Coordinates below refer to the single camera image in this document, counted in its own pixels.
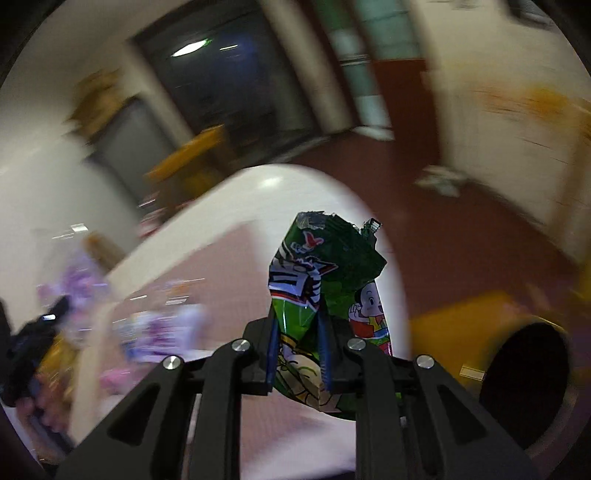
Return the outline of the green snack wrapper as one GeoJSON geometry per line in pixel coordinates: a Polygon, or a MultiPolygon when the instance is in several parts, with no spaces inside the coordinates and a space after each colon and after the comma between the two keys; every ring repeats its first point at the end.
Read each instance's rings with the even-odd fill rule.
{"type": "Polygon", "coordinates": [[[335,331],[391,354],[392,342],[376,284],[387,265],[377,251],[374,218],[363,226],[335,214],[297,214],[270,262],[271,306],[280,328],[274,387],[297,403],[352,420],[356,399],[332,392],[332,356],[320,330],[325,312],[335,331]]]}

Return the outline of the black gold-rimmed trash bin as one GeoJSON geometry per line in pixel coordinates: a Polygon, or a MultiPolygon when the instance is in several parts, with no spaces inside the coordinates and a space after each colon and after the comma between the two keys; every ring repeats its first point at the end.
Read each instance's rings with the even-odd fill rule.
{"type": "Polygon", "coordinates": [[[490,356],[479,402],[541,469],[554,469],[576,441],[575,407],[590,374],[588,333],[528,316],[490,356]]]}

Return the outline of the red striped table cloth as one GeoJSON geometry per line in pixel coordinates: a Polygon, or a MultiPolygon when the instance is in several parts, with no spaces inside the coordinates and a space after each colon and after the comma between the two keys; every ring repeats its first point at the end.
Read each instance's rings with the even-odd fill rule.
{"type": "MultiPolygon", "coordinates": [[[[245,224],[197,249],[111,312],[101,351],[101,411],[168,355],[204,358],[266,316],[270,294],[245,224]]],[[[242,399],[240,471],[245,479],[304,479],[325,423],[277,392],[242,399]]]]}

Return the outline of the grey refrigerator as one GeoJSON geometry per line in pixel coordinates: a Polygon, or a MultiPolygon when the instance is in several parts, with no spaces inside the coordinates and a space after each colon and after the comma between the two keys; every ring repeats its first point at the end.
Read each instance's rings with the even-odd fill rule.
{"type": "Polygon", "coordinates": [[[146,175],[176,150],[149,105],[140,97],[128,99],[90,141],[86,160],[103,173],[134,205],[152,193],[146,175]]]}

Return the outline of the wooden chair far side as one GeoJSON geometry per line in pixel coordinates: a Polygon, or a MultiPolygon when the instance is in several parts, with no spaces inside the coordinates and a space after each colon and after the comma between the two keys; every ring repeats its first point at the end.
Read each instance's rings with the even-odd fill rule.
{"type": "Polygon", "coordinates": [[[223,125],[202,130],[146,175],[157,200],[176,212],[239,169],[238,156],[223,125]]]}

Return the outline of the cardboard box on refrigerator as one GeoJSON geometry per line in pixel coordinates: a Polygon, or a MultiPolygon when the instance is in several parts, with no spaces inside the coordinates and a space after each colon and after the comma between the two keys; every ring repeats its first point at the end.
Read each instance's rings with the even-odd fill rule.
{"type": "Polygon", "coordinates": [[[125,103],[119,86],[119,70],[99,70],[76,85],[74,110],[68,120],[76,133],[86,140],[98,134],[125,103]]]}

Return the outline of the red wooden door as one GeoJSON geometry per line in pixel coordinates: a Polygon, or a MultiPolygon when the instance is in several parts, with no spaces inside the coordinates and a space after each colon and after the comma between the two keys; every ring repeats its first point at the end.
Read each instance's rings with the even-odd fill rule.
{"type": "Polygon", "coordinates": [[[438,164],[442,158],[440,131],[428,64],[424,58],[373,62],[394,142],[414,169],[438,164]]]}

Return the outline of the wooden chair with yellow pad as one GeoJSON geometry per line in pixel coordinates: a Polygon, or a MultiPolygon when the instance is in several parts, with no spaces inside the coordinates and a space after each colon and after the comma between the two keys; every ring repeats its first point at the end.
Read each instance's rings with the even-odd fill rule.
{"type": "Polygon", "coordinates": [[[443,161],[484,186],[580,262],[590,246],[590,176],[575,173],[584,106],[545,85],[461,85],[439,92],[443,161]]]}

